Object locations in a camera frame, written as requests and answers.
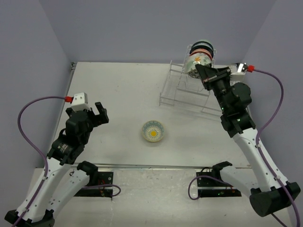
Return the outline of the white leaf pattern bowl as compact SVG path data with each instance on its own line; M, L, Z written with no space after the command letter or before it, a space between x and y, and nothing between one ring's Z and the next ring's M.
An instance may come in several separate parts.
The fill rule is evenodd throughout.
M184 73L188 76L198 79L200 78L195 65L210 65L212 63L212 59L210 59L205 54L195 54L193 56L189 56L187 62L185 63Z

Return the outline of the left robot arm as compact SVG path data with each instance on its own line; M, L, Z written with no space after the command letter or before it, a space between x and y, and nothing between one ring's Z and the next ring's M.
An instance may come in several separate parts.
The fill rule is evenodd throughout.
M45 166L34 187L15 210L5 215L14 227L52 227L55 217L68 201L82 188L94 187L98 182L98 168L87 161L77 169L61 188L58 185L84 151L93 129L109 122L107 110L100 102L98 114L86 104L71 104L66 109L68 120L44 156Z

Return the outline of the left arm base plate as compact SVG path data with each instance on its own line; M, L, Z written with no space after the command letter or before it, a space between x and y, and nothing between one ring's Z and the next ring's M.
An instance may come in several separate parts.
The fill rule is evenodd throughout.
M98 172L97 179L94 183L89 183L88 186L104 185L113 183L114 173L110 171ZM74 196L75 197L96 197L96 198L112 198L112 187L98 187L91 189L81 189Z

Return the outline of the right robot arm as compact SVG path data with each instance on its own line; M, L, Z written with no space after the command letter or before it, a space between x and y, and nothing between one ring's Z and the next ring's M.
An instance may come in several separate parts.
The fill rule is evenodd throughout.
M243 152L256 178L251 180L231 163L223 162L213 166L212 182L217 186L227 183L235 187L249 198L261 217L293 205L301 188L281 173L266 151L260 131L247 111L252 101L250 87L242 82L231 85L229 67L216 69L198 64L196 70L204 88L213 91L222 110L222 126Z

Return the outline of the yellow rimmed sun pattern bowl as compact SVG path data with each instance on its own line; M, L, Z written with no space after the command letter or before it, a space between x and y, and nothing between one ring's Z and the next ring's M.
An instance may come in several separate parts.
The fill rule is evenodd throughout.
M165 136L164 125L156 120L147 121L142 126L142 136L148 142L159 142Z

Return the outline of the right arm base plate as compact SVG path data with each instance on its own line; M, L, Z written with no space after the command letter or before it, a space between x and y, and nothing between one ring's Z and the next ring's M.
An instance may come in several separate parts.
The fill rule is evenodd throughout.
M196 182L199 198L241 197L239 190L210 178L199 177Z

